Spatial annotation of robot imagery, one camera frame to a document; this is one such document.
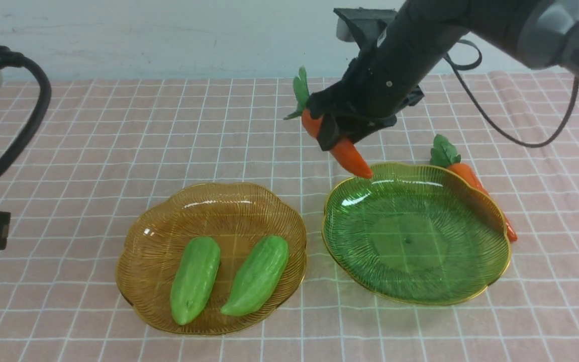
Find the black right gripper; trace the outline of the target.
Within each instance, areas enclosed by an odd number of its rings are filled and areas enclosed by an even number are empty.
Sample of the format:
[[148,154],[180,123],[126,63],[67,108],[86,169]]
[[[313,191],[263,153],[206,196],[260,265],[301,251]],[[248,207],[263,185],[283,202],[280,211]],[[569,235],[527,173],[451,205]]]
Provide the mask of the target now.
[[376,66],[374,57],[359,55],[338,82],[311,94],[306,106],[313,119],[322,119],[316,140],[322,151],[330,151],[344,140],[356,143],[394,126],[396,115],[423,97],[418,85],[398,94],[389,73]]

